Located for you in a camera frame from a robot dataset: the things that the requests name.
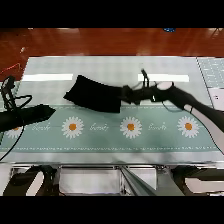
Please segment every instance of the yellow flower center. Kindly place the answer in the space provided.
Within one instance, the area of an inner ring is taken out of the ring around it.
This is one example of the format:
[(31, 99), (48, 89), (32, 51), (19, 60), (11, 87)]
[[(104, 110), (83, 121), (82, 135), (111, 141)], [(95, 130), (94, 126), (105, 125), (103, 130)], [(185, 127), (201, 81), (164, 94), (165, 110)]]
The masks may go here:
[(74, 130), (76, 129), (76, 124), (70, 124), (70, 125), (69, 125), (69, 129), (70, 129), (71, 131), (74, 131)]
[(192, 124), (190, 124), (190, 123), (186, 123), (186, 124), (185, 124), (185, 128), (186, 128), (187, 130), (191, 130), (191, 129), (192, 129)]
[(134, 124), (128, 124), (128, 130), (133, 131), (135, 129)]

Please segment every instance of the red cable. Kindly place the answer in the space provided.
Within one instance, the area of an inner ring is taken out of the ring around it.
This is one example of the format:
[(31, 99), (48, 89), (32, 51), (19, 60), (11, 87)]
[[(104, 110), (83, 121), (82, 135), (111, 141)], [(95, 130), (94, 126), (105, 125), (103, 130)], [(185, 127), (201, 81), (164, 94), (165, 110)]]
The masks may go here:
[(11, 66), (11, 67), (8, 67), (8, 68), (3, 69), (3, 70), (0, 72), (0, 75), (1, 75), (3, 72), (5, 72), (5, 71), (7, 71), (7, 70), (9, 70), (9, 69), (12, 69), (12, 68), (14, 68), (14, 67), (16, 67), (17, 65), (19, 65), (19, 68), (20, 68), (20, 63), (16, 63), (15, 65), (13, 65), (13, 66)]

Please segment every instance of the black towel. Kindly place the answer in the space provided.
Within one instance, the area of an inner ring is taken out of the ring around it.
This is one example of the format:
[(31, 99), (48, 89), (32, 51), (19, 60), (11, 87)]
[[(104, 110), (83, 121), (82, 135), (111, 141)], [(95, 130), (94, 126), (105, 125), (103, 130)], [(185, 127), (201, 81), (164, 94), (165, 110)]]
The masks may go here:
[(64, 99), (95, 111), (120, 113), (121, 89), (121, 87), (104, 85), (79, 75)]

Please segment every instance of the flower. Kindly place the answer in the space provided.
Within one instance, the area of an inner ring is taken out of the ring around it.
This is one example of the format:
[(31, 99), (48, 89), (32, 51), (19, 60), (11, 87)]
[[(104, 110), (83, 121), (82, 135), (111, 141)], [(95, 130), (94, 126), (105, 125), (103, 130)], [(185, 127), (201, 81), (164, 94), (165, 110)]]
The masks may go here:
[(66, 138), (70, 137), (75, 138), (76, 136), (79, 136), (82, 134), (83, 130), (83, 121), (79, 119), (78, 117), (69, 117), (66, 119), (65, 122), (63, 122), (62, 125), (62, 131), (64, 132), (63, 135), (66, 135)]
[(126, 138), (135, 138), (141, 134), (142, 125), (140, 121), (134, 117), (126, 117), (123, 119), (120, 125), (120, 131), (123, 131), (123, 135), (126, 135)]
[(8, 138), (18, 138), (19, 135), (21, 134), (21, 131), (23, 130), (22, 127), (17, 127), (17, 128), (14, 128), (10, 131), (7, 131), (6, 132), (6, 135), (8, 135)]
[(199, 133), (199, 127), (197, 121), (194, 120), (194, 118), (186, 116), (182, 117), (179, 119), (177, 127), (179, 128), (179, 131), (182, 131), (182, 135), (185, 135), (185, 137), (194, 138)]

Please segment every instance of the reddish brown floor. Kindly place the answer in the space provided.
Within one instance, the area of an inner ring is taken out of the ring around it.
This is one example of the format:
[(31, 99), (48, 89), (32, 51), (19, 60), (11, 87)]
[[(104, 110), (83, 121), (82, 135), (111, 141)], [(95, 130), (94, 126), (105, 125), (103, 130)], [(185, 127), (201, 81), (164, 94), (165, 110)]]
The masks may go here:
[(215, 28), (0, 29), (0, 70), (21, 78), (28, 57), (51, 55), (163, 55), (224, 57), (224, 32)]

